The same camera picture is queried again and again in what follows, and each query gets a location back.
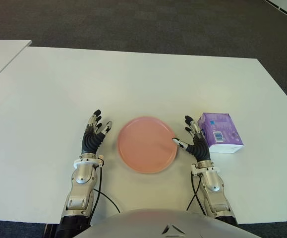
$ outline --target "purple tissue box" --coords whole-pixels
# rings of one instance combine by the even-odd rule
[[[229,114],[203,113],[197,123],[205,135],[210,152],[234,153],[243,147]]]

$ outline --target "robot finger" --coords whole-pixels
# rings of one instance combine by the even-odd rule
[[[189,146],[189,144],[185,143],[184,141],[181,141],[178,138],[172,138],[172,141],[178,145],[179,147],[181,147],[182,149],[186,150],[187,147]]]
[[[96,127],[95,127],[95,134],[97,134],[97,131],[101,128],[101,126],[102,126],[101,123],[96,125]]]
[[[88,126],[91,127],[91,128],[95,128],[96,124],[97,124],[97,117],[101,118],[99,115],[100,115],[101,111],[100,110],[97,110],[94,112],[94,114],[92,114],[92,116],[89,118],[88,120]]]
[[[185,127],[185,130],[194,138],[195,132],[191,128]]]
[[[194,134],[200,133],[200,129],[199,129],[198,125],[195,123],[193,118],[191,118],[190,116],[185,116],[185,122],[191,127]]]
[[[113,122],[112,122],[112,121],[109,121],[109,122],[106,124],[105,128],[101,131],[101,133],[104,134],[104,135],[106,135],[106,134],[110,131],[110,129],[112,128],[112,126],[113,126]]]

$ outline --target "logo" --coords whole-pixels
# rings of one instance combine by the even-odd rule
[[[164,235],[164,237],[185,237],[186,233],[184,231],[182,231],[180,228],[178,228],[177,226],[173,225],[173,224],[168,224],[162,234]]]

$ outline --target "gray carpet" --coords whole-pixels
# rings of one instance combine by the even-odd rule
[[[287,16],[263,0],[0,0],[0,39],[257,58],[287,94]],[[287,223],[241,227],[265,238],[287,237]],[[34,238],[43,229],[0,222],[0,238]]]

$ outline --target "robotic arm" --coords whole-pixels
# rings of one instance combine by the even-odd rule
[[[235,215],[224,195],[224,182],[218,175],[219,169],[214,167],[214,163],[211,161],[204,135],[193,118],[185,116],[185,122],[189,125],[185,129],[193,137],[194,145],[187,144],[178,138],[172,140],[196,158],[197,163],[191,166],[191,176],[200,177],[200,189],[204,195],[206,214],[209,217],[237,226]]]
[[[100,168],[101,181],[104,165],[103,157],[97,158],[96,152],[113,124],[111,121],[108,122],[105,128],[97,133],[102,126],[101,123],[97,124],[101,119],[100,113],[100,110],[95,111],[88,120],[82,141],[82,153],[80,158],[74,162],[72,187],[67,196],[55,238],[71,238],[90,227],[101,190],[100,182],[99,193],[93,208],[93,190],[97,182],[96,168]]]

